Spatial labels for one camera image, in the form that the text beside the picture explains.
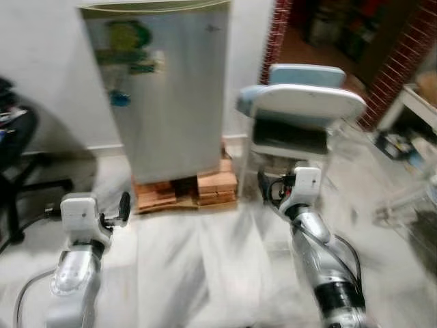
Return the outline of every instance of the white floor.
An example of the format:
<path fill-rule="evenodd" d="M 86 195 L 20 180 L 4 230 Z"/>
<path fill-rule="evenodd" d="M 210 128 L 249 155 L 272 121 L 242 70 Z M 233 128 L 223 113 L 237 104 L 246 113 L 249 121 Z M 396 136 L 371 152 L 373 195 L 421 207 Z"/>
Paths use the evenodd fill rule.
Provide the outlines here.
<path fill-rule="evenodd" d="M 40 177 L 66 174 L 78 189 L 91 188 L 106 213 L 130 190 L 123 156 L 60 163 Z M 319 204 L 328 225 L 359 252 L 367 307 L 384 328 L 437 327 L 435 289 L 411 246 L 372 224 L 375 202 L 410 179 L 368 145 L 345 143 Z M 47 200 L 39 197 L 21 200 L 24 217 L 44 208 Z M 287 224 L 254 201 L 219 213 L 132 215 L 104 256 L 96 327 L 319 327 L 289 241 Z M 40 221 L 26 230 L 23 244 L 0 255 L 0 328 L 12 327 L 21 286 L 54 267 L 64 247 L 60 222 Z M 24 328 L 44 327 L 49 303 L 46 278 L 25 297 Z"/>

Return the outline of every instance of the white wall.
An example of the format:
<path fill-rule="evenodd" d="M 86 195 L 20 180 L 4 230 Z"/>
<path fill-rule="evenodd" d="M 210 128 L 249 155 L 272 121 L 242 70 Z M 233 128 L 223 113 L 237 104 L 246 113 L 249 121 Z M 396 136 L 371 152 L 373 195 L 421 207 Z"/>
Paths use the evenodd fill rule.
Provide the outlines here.
<path fill-rule="evenodd" d="M 15 81 L 16 91 L 40 113 L 40 126 L 29 150 L 62 151 L 120 143 L 75 10 L 81 2 L 0 2 L 0 75 Z M 241 87 L 256 83 L 272 3 L 234 0 L 232 4 L 225 135 L 244 132 L 244 118 L 234 109 L 235 97 Z"/>

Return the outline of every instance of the chair backrest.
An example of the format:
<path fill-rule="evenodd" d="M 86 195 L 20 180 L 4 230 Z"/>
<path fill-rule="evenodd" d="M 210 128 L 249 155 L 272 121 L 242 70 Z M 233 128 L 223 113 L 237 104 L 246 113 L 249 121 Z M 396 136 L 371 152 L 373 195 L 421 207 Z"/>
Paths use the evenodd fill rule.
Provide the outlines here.
<path fill-rule="evenodd" d="M 269 70 L 269 85 L 305 84 L 320 87 L 341 87 L 346 74 L 338 67 L 305 65 L 305 64 L 273 64 Z"/>
<path fill-rule="evenodd" d="M 347 90 L 276 84 L 266 86 L 257 93 L 251 117 L 315 127 L 341 118 L 356 119 L 364 109 L 364 100 Z"/>

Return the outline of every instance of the silver refrigerator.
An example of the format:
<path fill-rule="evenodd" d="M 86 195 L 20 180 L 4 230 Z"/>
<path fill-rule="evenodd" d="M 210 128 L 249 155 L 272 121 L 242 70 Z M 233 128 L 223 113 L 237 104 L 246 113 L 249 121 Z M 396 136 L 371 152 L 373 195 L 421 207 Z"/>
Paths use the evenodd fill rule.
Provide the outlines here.
<path fill-rule="evenodd" d="M 135 182 L 218 166 L 229 2 L 80 8 Z"/>

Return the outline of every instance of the chair seat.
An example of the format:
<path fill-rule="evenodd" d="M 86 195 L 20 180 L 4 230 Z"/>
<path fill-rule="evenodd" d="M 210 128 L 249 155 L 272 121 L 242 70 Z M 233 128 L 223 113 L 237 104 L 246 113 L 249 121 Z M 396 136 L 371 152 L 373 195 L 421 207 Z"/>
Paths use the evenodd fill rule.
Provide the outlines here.
<path fill-rule="evenodd" d="M 328 155 L 327 132 L 307 130 L 269 120 L 256 120 L 252 150 L 295 159 L 324 159 Z"/>

